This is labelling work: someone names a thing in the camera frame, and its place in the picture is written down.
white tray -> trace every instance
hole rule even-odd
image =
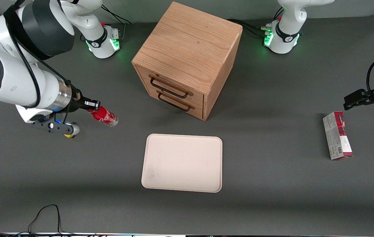
[[[222,188],[222,140],[149,135],[141,183],[148,189],[219,192]]]

wooden top surface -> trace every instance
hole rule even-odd
[[[242,29],[172,2],[133,63],[208,94]]]

gray table surface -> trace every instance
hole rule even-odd
[[[153,28],[128,26],[122,51],[109,59],[94,58],[77,39],[72,51],[48,60],[117,114],[114,128],[77,111],[69,120],[80,124],[80,135],[67,139],[31,128],[0,102],[0,231],[24,231],[54,203],[71,232],[374,236],[374,106],[345,113],[353,158],[329,159],[322,124],[365,86],[374,16],[309,19],[287,55],[244,32],[206,122],[143,88],[131,59]],[[143,188],[151,133],[220,137],[222,190]],[[56,214],[45,210],[34,231],[55,230]]]

drawer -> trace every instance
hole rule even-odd
[[[190,114],[199,119],[203,119],[203,108],[196,107],[195,105],[189,104],[186,101],[182,101],[181,99],[171,96],[170,94],[162,92],[160,90],[149,91],[149,95],[164,102],[165,104],[184,111],[187,114]]]
[[[149,93],[160,90],[177,98],[179,101],[185,101],[195,107],[203,108],[204,96],[202,93],[184,89],[182,85],[177,85],[169,79],[141,66],[137,66],[137,70]]]

product box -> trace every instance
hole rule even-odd
[[[327,144],[329,145],[330,159],[339,161],[352,157],[351,145],[345,133],[343,112],[333,112],[323,118]]]

